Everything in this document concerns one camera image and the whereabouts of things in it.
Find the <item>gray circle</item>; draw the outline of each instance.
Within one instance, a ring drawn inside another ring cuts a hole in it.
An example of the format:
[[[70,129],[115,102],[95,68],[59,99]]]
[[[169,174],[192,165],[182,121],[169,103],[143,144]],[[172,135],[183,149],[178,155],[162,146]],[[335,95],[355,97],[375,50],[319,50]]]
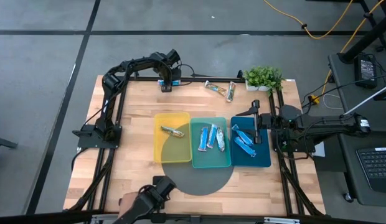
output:
[[[178,130],[186,130],[183,125]],[[166,141],[162,147],[162,155],[167,154],[171,141]],[[171,178],[176,187],[189,195],[208,195],[221,189],[230,179],[233,166],[224,168],[195,169],[192,162],[162,164],[166,176]]]

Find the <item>green plant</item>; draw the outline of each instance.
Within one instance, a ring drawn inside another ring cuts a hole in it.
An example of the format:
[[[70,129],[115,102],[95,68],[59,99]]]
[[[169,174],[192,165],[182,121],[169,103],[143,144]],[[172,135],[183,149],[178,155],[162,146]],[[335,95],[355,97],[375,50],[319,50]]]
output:
[[[250,71],[244,71],[244,78],[247,80],[248,85],[250,86],[266,86],[269,88],[268,94],[273,91],[273,89],[281,90],[281,81],[285,80],[281,76],[281,72],[278,68],[273,68],[269,66],[253,67]]]

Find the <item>wooden table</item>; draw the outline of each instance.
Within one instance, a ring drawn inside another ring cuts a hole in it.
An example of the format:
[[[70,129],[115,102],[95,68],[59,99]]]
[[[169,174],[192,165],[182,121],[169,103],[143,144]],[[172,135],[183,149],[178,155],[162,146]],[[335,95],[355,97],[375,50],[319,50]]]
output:
[[[101,108],[103,100],[101,78],[102,76],[98,76],[96,80],[88,117]],[[217,84],[224,88],[228,87],[228,83]],[[283,87],[285,104],[300,108],[295,81],[285,81]],[[120,147],[115,153],[106,212],[118,212],[118,200],[123,194],[135,192],[143,185],[151,184],[154,175],[164,175],[161,164],[153,161],[154,115],[188,112],[191,118],[221,116],[227,119],[229,129],[230,118],[246,111],[255,99],[260,100],[261,113],[270,112],[267,94],[246,91],[243,83],[237,84],[233,103],[227,103],[218,93],[204,88],[203,83],[175,86],[171,93],[161,93],[156,82],[130,81],[121,119],[123,133]],[[91,184],[97,155],[98,149],[89,149],[75,161],[64,208],[74,205]],[[271,161],[272,165],[269,168],[235,167],[227,184],[210,195],[187,195],[175,189],[171,192],[171,200],[166,202],[164,212],[203,215],[286,215],[278,158],[272,150]],[[301,188],[317,209],[324,213],[314,162],[311,159],[299,160],[296,161],[296,166]],[[101,186],[96,192],[94,208],[98,208],[100,192]],[[294,190],[291,186],[289,192],[293,211],[297,213]]]

